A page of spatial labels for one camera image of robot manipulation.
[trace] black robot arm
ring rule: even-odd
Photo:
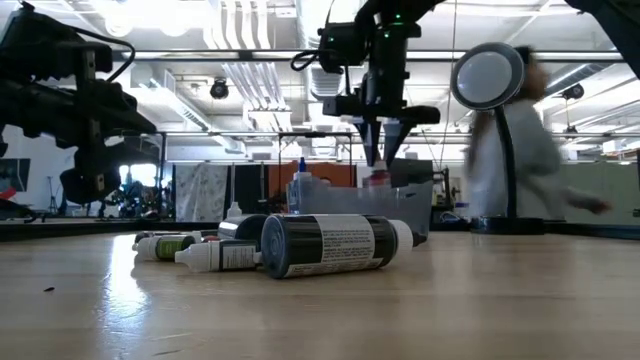
[[[322,113],[354,117],[369,166],[373,166],[378,159],[390,166],[412,128],[419,124],[440,122],[437,108],[407,107],[403,93],[404,82],[410,77],[406,71],[408,39],[422,36],[416,22],[444,1],[368,0],[353,22],[327,22],[325,28],[318,31],[321,38],[317,51],[304,51],[291,61],[291,68],[301,71],[318,58],[324,71],[342,74],[342,67],[361,65],[368,57],[369,70],[360,87],[351,92],[347,76],[346,95],[325,100]],[[313,56],[312,59],[303,66],[295,64],[309,55]],[[392,119],[384,125],[383,156],[378,154],[383,126],[378,121],[380,117]]]
[[[80,34],[128,46],[132,58],[106,81],[98,80],[96,72],[112,71],[111,48],[85,41]],[[55,137],[60,148],[77,147],[74,168],[60,176],[69,201],[85,204],[117,189],[122,163],[157,161],[124,143],[105,145],[106,138],[123,132],[156,132],[137,112],[136,99],[112,82],[131,64],[133,54],[128,43],[59,23],[26,2],[10,15],[0,36],[0,130],[14,125],[27,137],[45,133]],[[70,76],[75,77],[75,90],[38,83]],[[0,136],[0,156],[6,149]]]

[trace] blurred person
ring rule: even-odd
[[[530,47],[516,50],[525,63],[525,80],[519,93],[505,106],[505,115],[514,149],[518,216],[564,220],[566,205],[594,214],[609,210],[607,202],[572,189],[561,176],[560,153],[533,107],[544,98],[548,74]],[[470,216],[504,215],[507,205],[504,158],[493,113],[476,113],[465,165]],[[530,199],[538,199],[546,213],[536,213]]]

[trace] bottle label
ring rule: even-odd
[[[182,243],[184,239],[160,239],[156,245],[156,256],[161,260],[175,259],[176,252],[184,250]]]
[[[220,259],[220,270],[255,268],[256,264],[253,262],[255,252],[255,246],[224,246]]]
[[[322,236],[322,260],[317,264],[290,265],[285,277],[373,269],[375,235],[369,221],[360,215],[315,216]]]
[[[299,264],[290,265],[284,277],[309,276],[330,274],[337,272],[348,272],[357,270],[376,269],[382,263],[382,259],[372,259],[369,261],[347,261],[333,264]]]

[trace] cable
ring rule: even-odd
[[[18,136],[18,148],[22,150],[22,136]],[[22,177],[20,176],[20,159],[16,159],[16,178],[18,178],[18,184],[20,184],[20,191],[25,192],[27,189],[22,183]]]
[[[427,147],[429,148],[429,152],[431,153],[431,158],[435,161],[438,171],[442,171],[442,167],[440,167],[441,164],[438,164],[438,162],[436,161],[436,155],[433,153],[433,149],[431,148],[431,144],[429,144],[429,139],[427,139],[427,134],[424,132],[424,130],[422,130],[422,137],[424,137],[424,142],[427,143]]]
[[[108,43],[112,43],[112,44],[122,45],[122,46],[125,46],[125,47],[129,48],[129,50],[131,51],[131,55],[129,55],[129,58],[124,62],[124,64],[122,64],[122,66],[120,66],[118,68],[118,70],[116,70],[113,74],[111,74],[111,76],[109,76],[109,78],[107,79],[107,82],[113,82],[113,80],[115,80],[129,66],[131,66],[133,61],[136,59],[136,49],[129,42],[126,42],[124,40],[118,40],[118,39],[110,38],[110,37],[103,36],[103,35],[100,35],[100,34],[96,34],[94,32],[91,32],[91,31],[88,31],[88,30],[85,30],[85,29],[81,29],[81,28],[77,28],[75,26],[71,26],[71,28],[73,30],[75,30],[79,34],[83,34],[83,35],[92,37],[94,39],[98,39],[98,40],[101,40],[101,41],[104,41],[104,42],[108,42]]]
[[[451,44],[451,70],[450,73],[453,73],[453,68],[455,66],[455,57],[454,53],[456,50],[456,30],[458,27],[458,0],[455,0],[454,3],[454,13],[453,13],[453,39]],[[442,137],[442,148],[440,149],[440,165],[438,168],[442,168],[442,160],[444,158],[444,147],[447,142],[447,130],[449,130],[449,118],[451,117],[451,89],[449,89],[449,98],[447,99],[447,121],[444,124],[444,136]]]
[[[295,71],[295,72],[301,72],[304,69],[308,68],[311,64],[313,64],[315,61],[318,60],[318,56],[320,56],[321,54],[328,54],[328,55],[336,55],[340,58],[342,58],[345,61],[345,65],[344,65],[344,76],[345,76],[345,91],[347,93],[347,95],[351,95],[351,80],[350,80],[350,76],[349,76],[349,66],[346,65],[348,64],[348,60],[346,57],[344,57],[342,54],[340,54],[339,52],[335,51],[335,50],[331,50],[331,49],[327,49],[327,50],[319,50],[319,49],[315,49],[315,50],[305,50],[299,54],[296,54],[292,59],[291,59],[291,70]],[[309,59],[307,59],[305,62],[302,63],[302,65],[296,65],[296,62],[298,61],[303,61],[302,59],[307,57],[307,56],[311,56]]]

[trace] wooden table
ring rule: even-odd
[[[0,244],[2,359],[637,359],[640,243],[434,233],[275,281],[134,267],[133,236]],[[55,287],[55,290],[43,292]]]

